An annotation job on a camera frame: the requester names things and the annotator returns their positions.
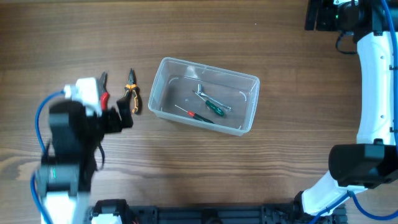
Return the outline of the black red precision screwdriver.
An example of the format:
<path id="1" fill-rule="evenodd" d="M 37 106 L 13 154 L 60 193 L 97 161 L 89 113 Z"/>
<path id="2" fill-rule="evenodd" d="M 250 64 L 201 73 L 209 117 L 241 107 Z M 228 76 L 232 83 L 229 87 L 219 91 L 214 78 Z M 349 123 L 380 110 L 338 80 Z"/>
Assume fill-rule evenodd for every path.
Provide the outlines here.
<path id="1" fill-rule="evenodd" d="M 195 120 L 203 121 L 203 122 L 206 122 L 206 123 L 212 123 L 212 124 L 213 124 L 213 122 L 212 122 L 210 119 L 204 118 L 204 117 L 202 117 L 201 115 L 199 115 L 199 114 L 197 114 L 197 113 L 194 113 L 194 112 L 192 112 L 192 111 L 185 110 L 185 109 L 179 107 L 178 105 L 175 105 L 175 107 L 178 108 L 178 109 L 180 109 L 180 110 L 182 110 L 182 111 L 184 111 L 184 112 L 186 112 L 191 118 L 193 118 L 193 119 L 195 119 Z"/>

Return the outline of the silver socket wrench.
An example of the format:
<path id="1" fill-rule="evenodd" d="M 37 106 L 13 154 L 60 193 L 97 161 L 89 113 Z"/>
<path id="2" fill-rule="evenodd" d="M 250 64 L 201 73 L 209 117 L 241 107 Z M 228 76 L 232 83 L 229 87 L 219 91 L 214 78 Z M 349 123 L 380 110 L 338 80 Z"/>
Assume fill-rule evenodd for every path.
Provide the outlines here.
<path id="1" fill-rule="evenodd" d="M 220 101 L 218 101 L 218 100 L 216 100 L 216 99 L 210 97 L 210 96 L 207 95 L 206 93 L 204 93 L 202 84 L 198 84 L 197 93 L 198 93 L 200 96 L 204 96 L 205 98 L 208 98 L 209 100 L 214 101 L 215 103 L 217 103 L 217 104 L 219 104 L 220 106 L 226 108 L 227 110 L 230 110 L 230 111 L 232 110 L 232 108 L 231 108 L 230 106 L 224 105 L 224 104 L 221 103 Z"/>

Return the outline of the green handled screwdriver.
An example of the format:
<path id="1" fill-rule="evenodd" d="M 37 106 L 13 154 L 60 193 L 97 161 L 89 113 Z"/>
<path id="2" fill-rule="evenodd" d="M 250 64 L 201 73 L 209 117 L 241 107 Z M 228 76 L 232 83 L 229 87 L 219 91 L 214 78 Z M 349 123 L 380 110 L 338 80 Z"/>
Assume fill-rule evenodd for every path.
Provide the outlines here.
<path id="1" fill-rule="evenodd" d="M 200 96 L 197 92 L 193 91 L 194 94 L 196 94 L 196 96 L 198 96 L 199 98 L 201 98 L 205 104 L 207 105 L 207 107 L 209 107 L 210 110 L 212 110 L 215 114 L 217 114 L 218 116 L 224 116 L 224 112 L 221 108 L 217 107 L 215 104 L 213 104 L 211 101 L 204 99 L 202 96 Z"/>

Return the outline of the clear plastic container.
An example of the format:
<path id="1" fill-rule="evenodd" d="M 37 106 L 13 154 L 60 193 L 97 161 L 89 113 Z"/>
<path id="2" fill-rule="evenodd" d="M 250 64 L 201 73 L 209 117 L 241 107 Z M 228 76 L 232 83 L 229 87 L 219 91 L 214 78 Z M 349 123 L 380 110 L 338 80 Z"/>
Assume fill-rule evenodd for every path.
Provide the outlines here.
<path id="1" fill-rule="evenodd" d="M 204 93 L 232 110 L 203 96 L 224 112 L 224 116 L 215 114 L 194 94 L 198 84 L 202 84 Z M 259 89 L 260 80 L 256 76 L 166 57 L 154 78 L 148 107 L 159 118 L 242 136 L 250 131 L 254 121 Z M 195 120 L 175 105 L 210 119 L 213 124 Z"/>

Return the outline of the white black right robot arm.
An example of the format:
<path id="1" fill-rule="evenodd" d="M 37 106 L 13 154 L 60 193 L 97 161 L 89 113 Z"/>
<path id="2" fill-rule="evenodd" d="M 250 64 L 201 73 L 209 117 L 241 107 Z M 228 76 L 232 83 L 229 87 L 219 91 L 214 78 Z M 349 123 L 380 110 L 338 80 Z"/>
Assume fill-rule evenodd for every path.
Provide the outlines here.
<path id="1" fill-rule="evenodd" d="M 328 172 L 293 202 L 295 219 L 318 220 L 397 179 L 397 2 L 309 0 L 304 28 L 351 35 L 361 64 L 356 142 L 332 147 Z"/>

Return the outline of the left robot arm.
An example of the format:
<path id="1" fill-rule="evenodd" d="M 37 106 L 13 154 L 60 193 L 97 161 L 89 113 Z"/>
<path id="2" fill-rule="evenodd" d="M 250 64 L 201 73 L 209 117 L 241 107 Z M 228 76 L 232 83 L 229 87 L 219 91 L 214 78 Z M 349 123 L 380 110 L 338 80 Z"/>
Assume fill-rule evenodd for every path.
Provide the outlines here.
<path id="1" fill-rule="evenodd" d="M 31 178 L 31 191 L 43 223 L 84 223 L 91 179 L 98 170 L 95 150 L 106 134 L 133 125 L 130 102 L 88 116 L 80 102 L 62 100 L 49 108 L 54 154 L 45 151 Z"/>

